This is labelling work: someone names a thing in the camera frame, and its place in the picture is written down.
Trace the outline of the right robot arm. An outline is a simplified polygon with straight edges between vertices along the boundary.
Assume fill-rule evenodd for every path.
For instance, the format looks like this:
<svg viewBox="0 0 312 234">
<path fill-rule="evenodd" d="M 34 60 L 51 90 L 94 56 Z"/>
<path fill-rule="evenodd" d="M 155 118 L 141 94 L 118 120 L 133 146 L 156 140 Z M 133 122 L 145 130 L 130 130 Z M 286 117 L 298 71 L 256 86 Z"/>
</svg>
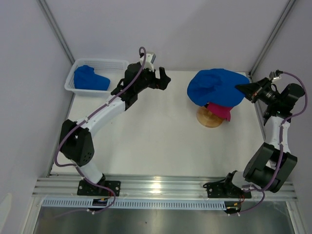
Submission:
<svg viewBox="0 0 312 234">
<path fill-rule="evenodd" d="M 264 125 L 271 127 L 271 134 L 248 162 L 242 178 L 238 172 L 229 173 L 222 185 L 223 193 L 228 197 L 243 195 L 252 191 L 270 191 L 276 193 L 297 164 L 297 157 L 288 147 L 288 129 L 296 102 L 307 97 L 302 82 L 288 84 L 282 92 L 271 88 L 273 79 L 262 80 L 245 85 L 237 85 L 245 98 L 252 103 L 258 100 L 267 105 L 263 114 Z"/>
</svg>

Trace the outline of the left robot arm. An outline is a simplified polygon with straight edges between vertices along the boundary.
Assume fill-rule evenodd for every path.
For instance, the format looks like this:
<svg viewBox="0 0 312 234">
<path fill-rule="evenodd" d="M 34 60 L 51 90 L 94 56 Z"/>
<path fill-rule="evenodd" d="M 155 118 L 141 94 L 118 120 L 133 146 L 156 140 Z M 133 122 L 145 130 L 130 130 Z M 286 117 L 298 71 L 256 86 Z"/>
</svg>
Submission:
<svg viewBox="0 0 312 234">
<path fill-rule="evenodd" d="M 76 168 L 86 180 L 88 189 L 94 195 L 105 191 L 105 175 L 97 168 L 92 158 L 95 154 L 93 138 L 112 119 L 128 110 L 146 88 L 165 90 L 171 82 L 163 67 L 160 77 L 155 70 L 143 68 L 140 62 L 128 65 L 124 77 L 110 93 L 105 103 L 86 117 L 62 124 L 58 151 Z"/>
</svg>

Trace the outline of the white plastic basket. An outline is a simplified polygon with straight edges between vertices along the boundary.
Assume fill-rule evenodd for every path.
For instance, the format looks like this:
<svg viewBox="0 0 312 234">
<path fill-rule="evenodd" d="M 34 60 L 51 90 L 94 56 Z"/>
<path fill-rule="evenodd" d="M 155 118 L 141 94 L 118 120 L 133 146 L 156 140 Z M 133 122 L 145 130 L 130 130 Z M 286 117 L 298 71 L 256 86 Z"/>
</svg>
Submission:
<svg viewBox="0 0 312 234">
<path fill-rule="evenodd" d="M 108 78 L 110 85 L 108 90 L 86 90 L 78 89 L 74 85 L 74 72 L 77 68 L 88 65 L 94 69 L 95 74 Z M 71 70 L 66 78 L 64 88 L 67 91 L 73 92 L 78 96 L 104 98 L 107 99 L 110 93 L 116 88 L 118 82 L 124 78 L 125 70 L 129 62 L 119 59 L 100 59 L 100 58 L 79 58 L 72 65 Z"/>
</svg>

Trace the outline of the aluminium frame post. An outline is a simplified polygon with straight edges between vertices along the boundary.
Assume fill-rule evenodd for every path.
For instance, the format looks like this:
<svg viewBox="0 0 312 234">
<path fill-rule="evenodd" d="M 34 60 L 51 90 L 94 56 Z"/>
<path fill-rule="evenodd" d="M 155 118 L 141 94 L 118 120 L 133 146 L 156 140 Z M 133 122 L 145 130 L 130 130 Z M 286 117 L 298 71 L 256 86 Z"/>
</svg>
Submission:
<svg viewBox="0 0 312 234">
<path fill-rule="evenodd" d="M 47 3 L 46 0 L 36 0 L 38 6 L 41 9 L 41 12 L 43 13 L 46 21 L 48 22 L 55 38 L 57 39 L 62 51 L 64 52 L 65 56 L 69 60 L 69 62 L 73 65 L 75 62 L 74 56 L 70 50 L 70 47 Z"/>
<path fill-rule="evenodd" d="M 273 25 L 272 30 L 270 31 L 264 45 L 262 46 L 260 52 L 258 53 L 254 63 L 252 64 L 249 72 L 248 77 L 252 80 L 254 74 L 256 73 L 257 69 L 263 62 L 264 58 L 268 54 L 270 48 L 273 46 L 275 40 L 277 39 L 282 27 L 286 23 L 288 17 L 290 16 L 291 12 L 293 11 L 295 5 L 297 4 L 297 0 L 288 0 L 286 5 L 282 9 L 276 23 Z"/>
</svg>

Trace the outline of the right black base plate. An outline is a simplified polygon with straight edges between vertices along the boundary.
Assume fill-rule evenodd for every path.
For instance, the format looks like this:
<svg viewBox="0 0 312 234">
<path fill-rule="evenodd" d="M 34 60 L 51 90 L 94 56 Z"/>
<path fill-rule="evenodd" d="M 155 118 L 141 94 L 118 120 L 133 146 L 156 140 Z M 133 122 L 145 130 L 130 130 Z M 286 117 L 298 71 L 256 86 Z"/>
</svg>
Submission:
<svg viewBox="0 0 312 234">
<path fill-rule="evenodd" d="M 206 189 L 208 198 L 252 198 L 251 192 L 245 193 L 231 182 L 209 182 L 203 188 Z"/>
</svg>

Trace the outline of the wooden hat stand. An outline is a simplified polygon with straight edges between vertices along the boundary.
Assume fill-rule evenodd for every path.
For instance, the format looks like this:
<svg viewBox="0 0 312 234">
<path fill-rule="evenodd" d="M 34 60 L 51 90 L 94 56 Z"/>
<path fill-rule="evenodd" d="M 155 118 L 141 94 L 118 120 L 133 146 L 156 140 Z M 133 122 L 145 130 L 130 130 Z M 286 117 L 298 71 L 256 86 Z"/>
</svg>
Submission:
<svg viewBox="0 0 312 234">
<path fill-rule="evenodd" d="M 207 128 L 216 128 L 220 126 L 224 119 L 219 118 L 206 107 L 199 107 L 196 113 L 198 122 Z"/>
</svg>

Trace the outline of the left aluminium frame post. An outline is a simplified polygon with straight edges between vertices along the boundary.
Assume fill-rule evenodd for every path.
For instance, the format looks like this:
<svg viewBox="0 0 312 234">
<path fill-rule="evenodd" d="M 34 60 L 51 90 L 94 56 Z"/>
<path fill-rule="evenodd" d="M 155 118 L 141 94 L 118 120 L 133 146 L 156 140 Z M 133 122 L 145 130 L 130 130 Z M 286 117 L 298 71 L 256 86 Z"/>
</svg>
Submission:
<svg viewBox="0 0 312 234">
<path fill-rule="evenodd" d="M 73 65 L 75 62 L 74 56 L 70 50 L 70 47 L 47 3 L 46 0 L 36 0 L 38 6 L 41 9 L 41 12 L 43 13 L 46 21 L 48 22 L 55 38 L 57 39 L 62 51 L 64 52 L 65 56 L 69 60 L 69 62 Z"/>
</svg>

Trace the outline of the right aluminium frame post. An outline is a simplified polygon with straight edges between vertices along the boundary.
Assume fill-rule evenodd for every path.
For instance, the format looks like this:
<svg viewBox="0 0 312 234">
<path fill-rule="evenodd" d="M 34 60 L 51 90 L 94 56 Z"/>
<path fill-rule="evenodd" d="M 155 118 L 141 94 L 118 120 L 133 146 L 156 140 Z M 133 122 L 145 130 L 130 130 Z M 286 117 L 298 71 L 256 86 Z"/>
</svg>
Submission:
<svg viewBox="0 0 312 234">
<path fill-rule="evenodd" d="M 268 54 L 270 48 L 273 46 L 275 40 L 277 39 L 282 27 L 286 23 L 288 17 L 290 16 L 291 12 L 293 11 L 295 5 L 297 4 L 297 0 L 288 0 L 286 5 L 282 9 L 276 23 L 273 25 L 272 30 L 270 31 L 264 45 L 262 46 L 260 52 L 258 53 L 254 63 L 252 64 L 249 72 L 248 77 L 252 80 L 254 74 L 256 73 L 257 69 L 263 62 L 264 58 Z"/>
</svg>

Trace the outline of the blue cap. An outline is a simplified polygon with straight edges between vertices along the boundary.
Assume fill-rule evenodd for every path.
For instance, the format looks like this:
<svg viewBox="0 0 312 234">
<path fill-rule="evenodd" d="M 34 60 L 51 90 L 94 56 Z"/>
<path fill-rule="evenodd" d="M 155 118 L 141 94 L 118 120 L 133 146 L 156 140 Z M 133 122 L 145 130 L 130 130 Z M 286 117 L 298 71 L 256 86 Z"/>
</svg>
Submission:
<svg viewBox="0 0 312 234">
<path fill-rule="evenodd" d="M 107 91 L 110 79 L 95 73 L 93 67 L 83 65 L 74 71 L 74 86 L 76 89 Z"/>
<path fill-rule="evenodd" d="M 190 81 L 187 95 L 198 106 L 211 102 L 224 107 L 235 107 L 245 97 L 236 86 L 249 83 L 244 75 L 226 69 L 201 70 Z"/>
</svg>

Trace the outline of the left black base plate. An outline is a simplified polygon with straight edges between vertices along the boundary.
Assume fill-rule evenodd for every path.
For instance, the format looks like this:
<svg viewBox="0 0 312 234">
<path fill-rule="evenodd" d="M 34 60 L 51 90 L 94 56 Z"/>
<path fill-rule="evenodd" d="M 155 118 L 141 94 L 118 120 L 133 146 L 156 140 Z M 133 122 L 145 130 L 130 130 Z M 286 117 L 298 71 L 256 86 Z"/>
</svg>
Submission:
<svg viewBox="0 0 312 234">
<path fill-rule="evenodd" d="M 100 186 L 112 190 L 116 196 L 119 196 L 121 182 L 116 180 L 100 181 Z M 112 192 L 92 185 L 85 180 L 81 180 L 78 184 L 77 195 L 79 196 L 113 196 Z"/>
</svg>

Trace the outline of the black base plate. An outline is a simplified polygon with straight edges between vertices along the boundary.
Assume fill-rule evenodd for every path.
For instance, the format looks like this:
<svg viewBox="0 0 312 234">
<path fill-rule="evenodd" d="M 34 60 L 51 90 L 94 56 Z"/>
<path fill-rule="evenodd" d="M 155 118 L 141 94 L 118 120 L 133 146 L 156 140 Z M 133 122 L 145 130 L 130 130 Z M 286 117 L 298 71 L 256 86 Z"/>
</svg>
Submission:
<svg viewBox="0 0 312 234">
<path fill-rule="evenodd" d="M 119 196 L 121 182 L 116 180 L 100 181 L 100 186 L 112 190 L 116 196 Z M 92 185 L 85 180 L 81 180 L 78 184 L 77 195 L 79 196 L 113 196 L 112 192 Z"/>
<path fill-rule="evenodd" d="M 252 198 L 251 192 L 245 193 L 231 182 L 209 182 L 203 188 L 206 189 L 208 198 Z"/>
</svg>

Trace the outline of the aluminium mounting rail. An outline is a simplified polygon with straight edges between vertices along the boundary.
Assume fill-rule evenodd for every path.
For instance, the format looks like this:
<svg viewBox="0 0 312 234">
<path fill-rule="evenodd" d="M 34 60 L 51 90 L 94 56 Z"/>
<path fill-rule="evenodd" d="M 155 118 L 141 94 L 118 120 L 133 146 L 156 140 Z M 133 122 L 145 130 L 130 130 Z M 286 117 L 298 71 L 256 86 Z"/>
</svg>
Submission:
<svg viewBox="0 0 312 234">
<path fill-rule="evenodd" d="M 121 182 L 119 198 L 206 200 L 203 184 L 220 180 L 219 177 L 106 175 L 107 180 Z M 37 179 L 32 196 L 76 197 L 81 176 L 77 174 L 52 174 Z"/>
</svg>

